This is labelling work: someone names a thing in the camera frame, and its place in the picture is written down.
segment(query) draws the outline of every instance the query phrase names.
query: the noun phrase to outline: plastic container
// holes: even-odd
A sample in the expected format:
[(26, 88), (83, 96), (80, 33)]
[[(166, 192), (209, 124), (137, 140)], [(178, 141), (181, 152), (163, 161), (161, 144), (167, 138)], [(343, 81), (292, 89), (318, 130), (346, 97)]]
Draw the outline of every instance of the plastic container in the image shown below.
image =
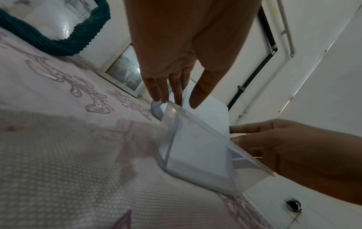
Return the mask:
[(167, 173), (231, 196), (273, 175), (266, 166), (182, 107), (168, 102), (158, 131)]

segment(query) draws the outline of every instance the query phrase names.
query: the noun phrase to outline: twisted green rope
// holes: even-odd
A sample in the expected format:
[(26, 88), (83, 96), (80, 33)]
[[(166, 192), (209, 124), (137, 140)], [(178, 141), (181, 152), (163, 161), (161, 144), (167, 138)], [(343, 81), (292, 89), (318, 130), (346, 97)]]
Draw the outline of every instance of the twisted green rope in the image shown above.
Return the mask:
[(106, 0), (94, 0), (98, 7), (90, 17), (74, 27), (66, 39), (51, 40), (25, 21), (17, 19), (0, 9), (0, 27), (12, 32), (37, 49), (56, 56), (72, 56), (82, 51), (110, 19)]

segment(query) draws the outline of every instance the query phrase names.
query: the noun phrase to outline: textured white fabric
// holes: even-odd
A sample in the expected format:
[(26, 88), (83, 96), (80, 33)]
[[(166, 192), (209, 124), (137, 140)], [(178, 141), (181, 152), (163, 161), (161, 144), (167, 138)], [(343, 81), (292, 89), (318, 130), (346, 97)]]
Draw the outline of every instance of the textured white fabric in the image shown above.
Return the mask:
[(2, 29), (0, 50), (0, 228), (271, 227), (164, 173), (136, 99)]

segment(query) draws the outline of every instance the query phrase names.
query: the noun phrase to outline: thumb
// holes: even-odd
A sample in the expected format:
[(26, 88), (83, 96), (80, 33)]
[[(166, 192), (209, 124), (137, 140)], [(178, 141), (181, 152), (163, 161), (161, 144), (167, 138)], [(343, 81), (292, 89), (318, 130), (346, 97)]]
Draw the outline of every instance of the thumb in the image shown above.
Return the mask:
[(226, 72), (210, 72), (204, 70), (199, 81), (192, 90), (190, 96), (190, 107), (195, 109), (197, 108), (219, 83), (219, 81), (224, 77)]

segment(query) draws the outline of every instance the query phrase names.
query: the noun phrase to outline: black pipe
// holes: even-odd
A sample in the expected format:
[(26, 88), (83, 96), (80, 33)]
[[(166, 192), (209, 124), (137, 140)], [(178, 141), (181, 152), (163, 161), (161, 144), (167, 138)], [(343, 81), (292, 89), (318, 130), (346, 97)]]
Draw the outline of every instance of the black pipe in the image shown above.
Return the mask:
[(238, 86), (238, 92), (233, 97), (233, 99), (230, 101), (230, 103), (227, 105), (228, 110), (231, 109), (231, 107), (234, 105), (234, 103), (238, 100), (238, 98), (241, 96), (242, 93), (244, 93), (245, 89), (249, 84), (252, 82), (252, 80), (256, 77), (256, 75), (260, 72), (260, 70), (268, 63), (268, 61), (275, 55), (275, 53), (278, 51), (278, 48), (276, 46), (272, 30), (270, 29), (267, 16), (265, 15), (264, 9), (261, 6), (258, 11), (258, 18), (261, 23), (261, 26), (264, 30), (264, 33), (268, 39), (270, 48), (272, 49), (272, 52), (261, 62), (261, 64), (255, 69), (255, 71), (249, 76), (249, 78), (245, 81), (245, 83), (242, 86)]

